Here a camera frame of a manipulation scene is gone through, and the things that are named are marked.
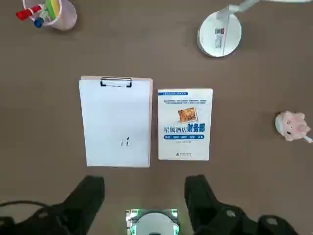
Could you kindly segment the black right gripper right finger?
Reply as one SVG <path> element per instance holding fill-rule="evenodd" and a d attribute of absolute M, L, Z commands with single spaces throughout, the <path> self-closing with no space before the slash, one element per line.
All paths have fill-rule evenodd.
<path fill-rule="evenodd" d="M 243 209 L 217 200 L 203 175 L 188 176 L 184 197 L 195 235 L 296 235 L 285 219 L 262 215 L 250 219 Z"/>

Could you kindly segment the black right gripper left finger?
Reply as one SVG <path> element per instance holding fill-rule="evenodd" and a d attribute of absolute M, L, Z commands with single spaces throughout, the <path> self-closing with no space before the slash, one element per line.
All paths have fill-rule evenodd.
<path fill-rule="evenodd" d="M 86 235 L 105 200 L 105 180 L 87 175 L 59 204 L 16 200 L 3 202 L 1 207 L 34 205 L 39 209 L 22 222 L 11 216 L 0 218 L 2 235 Z"/>

